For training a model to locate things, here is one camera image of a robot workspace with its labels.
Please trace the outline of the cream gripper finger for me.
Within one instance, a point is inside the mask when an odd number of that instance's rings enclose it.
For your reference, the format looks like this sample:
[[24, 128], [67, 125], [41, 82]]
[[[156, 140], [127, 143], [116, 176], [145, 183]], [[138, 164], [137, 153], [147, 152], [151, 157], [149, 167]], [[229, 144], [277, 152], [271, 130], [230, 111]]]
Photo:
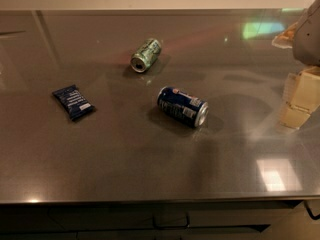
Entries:
[[320, 67], [309, 66], [287, 76], [279, 114], [281, 125], [299, 129], [320, 106]]
[[292, 49], [298, 23], [293, 23], [272, 40], [272, 45], [281, 49]]

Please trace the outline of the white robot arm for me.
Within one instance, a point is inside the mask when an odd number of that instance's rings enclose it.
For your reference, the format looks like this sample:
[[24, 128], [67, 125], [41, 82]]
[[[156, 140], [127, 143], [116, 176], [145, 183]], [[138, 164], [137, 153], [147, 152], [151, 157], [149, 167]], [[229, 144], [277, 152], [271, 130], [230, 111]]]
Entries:
[[299, 129], [320, 106], [320, 0], [314, 0], [272, 45], [290, 48], [294, 59], [305, 65], [299, 73], [287, 76], [279, 115], [280, 125]]

